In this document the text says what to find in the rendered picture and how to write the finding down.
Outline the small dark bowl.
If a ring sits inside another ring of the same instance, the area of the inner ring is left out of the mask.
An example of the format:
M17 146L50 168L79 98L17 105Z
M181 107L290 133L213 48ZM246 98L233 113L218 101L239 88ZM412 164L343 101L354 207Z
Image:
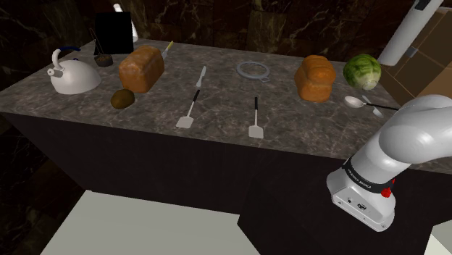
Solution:
M94 57L94 60L99 67L108 67L113 65L113 58L111 54L98 54Z

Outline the black box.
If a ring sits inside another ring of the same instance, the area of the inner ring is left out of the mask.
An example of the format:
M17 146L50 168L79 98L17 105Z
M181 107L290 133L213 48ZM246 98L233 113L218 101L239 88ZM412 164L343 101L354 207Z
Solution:
M95 19L94 54L130 54L134 51L129 12L101 12Z

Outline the white bottle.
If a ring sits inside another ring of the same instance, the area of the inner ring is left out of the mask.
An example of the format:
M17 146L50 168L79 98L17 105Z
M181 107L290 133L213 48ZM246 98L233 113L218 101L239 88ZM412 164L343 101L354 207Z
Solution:
M119 4L114 4L113 8L116 12L123 12L122 7ZM138 40L138 33L135 28L133 21L131 21L132 33L133 33L133 42L135 43Z

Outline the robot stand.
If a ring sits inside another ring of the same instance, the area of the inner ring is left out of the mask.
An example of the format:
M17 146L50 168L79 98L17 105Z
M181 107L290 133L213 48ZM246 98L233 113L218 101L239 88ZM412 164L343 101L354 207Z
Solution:
M424 255L432 227L452 220L452 175L405 170L395 219L378 233L332 203L342 160L286 154L256 175L238 226L260 255Z

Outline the green cabbage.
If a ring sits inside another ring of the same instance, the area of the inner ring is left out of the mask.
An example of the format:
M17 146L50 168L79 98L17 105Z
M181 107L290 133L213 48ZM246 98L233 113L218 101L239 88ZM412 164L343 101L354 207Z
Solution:
M369 91L380 80L381 66L371 55L359 54L346 63L343 76L351 87Z

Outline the brown potato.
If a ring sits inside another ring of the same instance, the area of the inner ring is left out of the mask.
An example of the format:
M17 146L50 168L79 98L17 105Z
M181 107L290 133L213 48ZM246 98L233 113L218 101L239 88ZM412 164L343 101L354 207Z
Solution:
M110 103L115 109L124 109L135 102L135 95L128 89L116 91L111 97Z

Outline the orange-brown bread loaf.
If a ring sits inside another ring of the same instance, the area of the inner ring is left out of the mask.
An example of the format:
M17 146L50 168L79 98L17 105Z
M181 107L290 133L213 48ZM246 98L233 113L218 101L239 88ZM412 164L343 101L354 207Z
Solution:
M299 97L317 103L329 99L335 79L332 63L326 57L318 55L304 58L294 75Z

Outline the brown bread loaf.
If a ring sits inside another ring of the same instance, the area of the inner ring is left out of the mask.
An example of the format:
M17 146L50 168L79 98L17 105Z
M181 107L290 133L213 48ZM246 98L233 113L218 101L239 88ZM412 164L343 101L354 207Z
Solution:
M153 46L139 46L119 66L119 77L124 89L147 93L164 73L160 50Z

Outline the brown wooden cabinet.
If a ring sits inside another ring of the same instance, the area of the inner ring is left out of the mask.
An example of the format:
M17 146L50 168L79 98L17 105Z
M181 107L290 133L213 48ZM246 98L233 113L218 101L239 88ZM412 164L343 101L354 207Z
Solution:
M452 99L452 8L439 8L394 66L382 66L382 87L399 104L429 94Z

